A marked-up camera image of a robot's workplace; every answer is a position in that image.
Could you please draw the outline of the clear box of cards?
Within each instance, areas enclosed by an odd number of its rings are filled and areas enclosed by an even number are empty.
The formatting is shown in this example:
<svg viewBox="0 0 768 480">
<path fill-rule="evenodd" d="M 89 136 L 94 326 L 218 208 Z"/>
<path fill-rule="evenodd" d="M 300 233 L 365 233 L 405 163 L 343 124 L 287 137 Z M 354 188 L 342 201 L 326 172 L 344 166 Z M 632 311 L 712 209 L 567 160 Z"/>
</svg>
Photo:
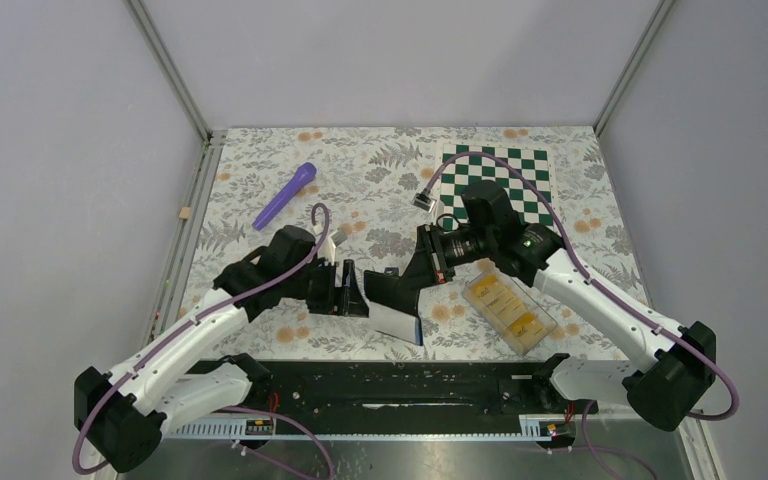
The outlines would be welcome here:
<svg viewBox="0 0 768 480">
<path fill-rule="evenodd" d="M 557 328 L 523 287 L 496 268 L 469 281 L 462 296 L 519 355 L 533 350 Z"/>
</svg>

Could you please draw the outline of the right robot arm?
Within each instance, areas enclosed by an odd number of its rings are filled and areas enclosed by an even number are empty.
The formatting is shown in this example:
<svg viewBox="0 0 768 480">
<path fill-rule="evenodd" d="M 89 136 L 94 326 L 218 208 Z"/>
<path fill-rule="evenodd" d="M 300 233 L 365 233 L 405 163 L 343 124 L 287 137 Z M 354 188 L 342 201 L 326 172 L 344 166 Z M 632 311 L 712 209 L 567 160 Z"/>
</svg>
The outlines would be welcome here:
<svg viewBox="0 0 768 480">
<path fill-rule="evenodd" d="M 509 278 L 559 301 L 626 356 L 623 365 L 553 355 L 533 386 L 535 402 L 557 412 L 571 400 L 631 407 L 643 420 L 674 431 L 715 381 L 717 340 L 702 322 L 690 326 L 635 304 L 593 268 L 574 259 L 551 228 L 523 221 L 506 191 L 489 180 L 462 195 L 468 221 L 454 231 L 425 224 L 399 275 L 367 270 L 373 306 L 417 317 L 423 290 L 451 281 L 458 266 L 488 259 Z"/>
</svg>

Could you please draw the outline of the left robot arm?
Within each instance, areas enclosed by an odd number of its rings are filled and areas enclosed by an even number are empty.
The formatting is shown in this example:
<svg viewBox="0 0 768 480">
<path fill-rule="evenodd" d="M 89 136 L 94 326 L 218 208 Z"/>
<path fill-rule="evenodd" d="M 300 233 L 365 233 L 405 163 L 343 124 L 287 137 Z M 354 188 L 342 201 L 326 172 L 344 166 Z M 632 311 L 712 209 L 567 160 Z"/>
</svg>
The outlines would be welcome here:
<svg viewBox="0 0 768 480">
<path fill-rule="evenodd" d="M 275 408 L 280 399 L 272 373 L 248 354 L 198 364 L 222 338 L 242 329 L 283 299 L 306 303 L 311 313 L 360 316 L 354 264 L 338 262 L 342 231 L 312 232 L 285 226 L 270 243 L 224 268 L 204 298 L 140 351 L 107 371 L 89 367 L 74 382 L 74 424 L 79 432 L 72 462 L 80 475 L 106 467 L 134 470 L 179 427 L 241 405 Z"/>
</svg>

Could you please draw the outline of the black leather card holder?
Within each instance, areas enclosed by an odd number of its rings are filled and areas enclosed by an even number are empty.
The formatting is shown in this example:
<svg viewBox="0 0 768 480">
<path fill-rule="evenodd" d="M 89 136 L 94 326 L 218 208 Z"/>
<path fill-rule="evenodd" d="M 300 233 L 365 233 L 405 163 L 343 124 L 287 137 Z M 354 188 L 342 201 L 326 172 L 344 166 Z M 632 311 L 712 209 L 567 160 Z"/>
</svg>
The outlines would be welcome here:
<svg viewBox="0 0 768 480">
<path fill-rule="evenodd" d="M 369 306 L 369 324 L 375 331 L 413 345 L 424 345 L 418 290 L 401 286 L 398 276 L 366 270 L 363 295 Z"/>
</svg>

